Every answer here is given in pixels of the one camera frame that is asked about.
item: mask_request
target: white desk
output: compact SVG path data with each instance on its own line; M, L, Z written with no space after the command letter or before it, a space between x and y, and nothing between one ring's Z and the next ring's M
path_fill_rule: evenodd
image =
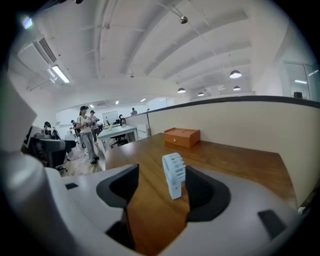
M138 134L137 134L137 128L134 126L129 126L126 125L125 127L123 126L116 126L113 127L111 130L104 129L100 134L96 137L98 141L98 145L103 152L104 157L106 157L106 150L110 149L110 143L109 139L111 137L123 135L123 134L128 134L134 132L134 138L137 141L138 140Z

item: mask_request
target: gray pants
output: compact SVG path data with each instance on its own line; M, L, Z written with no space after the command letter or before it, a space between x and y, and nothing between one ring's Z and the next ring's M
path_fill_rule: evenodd
M96 158L96 153L94 149L94 142L92 141L92 133L91 132L84 132L81 133L82 140L86 145L86 151L89 154L90 161Z
M100 133L99 128L92 129L91 132L92 132L92 135L93 135L94 142L97 142L97 135L99 135L99 133Z

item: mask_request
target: black rubber insert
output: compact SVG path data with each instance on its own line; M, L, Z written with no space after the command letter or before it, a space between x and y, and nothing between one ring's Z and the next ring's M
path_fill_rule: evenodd
M65 187L67 190L71 190L71 189L78 187L78 185L75 183L69 183L69 184L66 184Z
M258 212L258 216L268 232L271 240L284 231L287 227L273 210L260 211Z
M123 246L135 250L135 242L131 239L128 226L125 223L117 221L105 233Z
M187 222L212 221L231 201L230 190L224 183L191 166L185 167L185 187L190 206Z
M139 165L102 180L96 186L97 195L111 207L127 208L139 182Z

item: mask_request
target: white 3d printed object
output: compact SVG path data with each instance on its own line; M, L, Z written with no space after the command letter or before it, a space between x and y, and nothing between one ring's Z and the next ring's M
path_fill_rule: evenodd
M182 157L178 153L164 155L162 165L171 198L180 198L181 182L186 179L186 166Z

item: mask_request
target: orange wooden box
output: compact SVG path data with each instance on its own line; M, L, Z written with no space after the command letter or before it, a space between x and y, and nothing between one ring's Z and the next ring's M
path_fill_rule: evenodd
M164 132L164 141L190 149L200 141L200 130L172 128Z

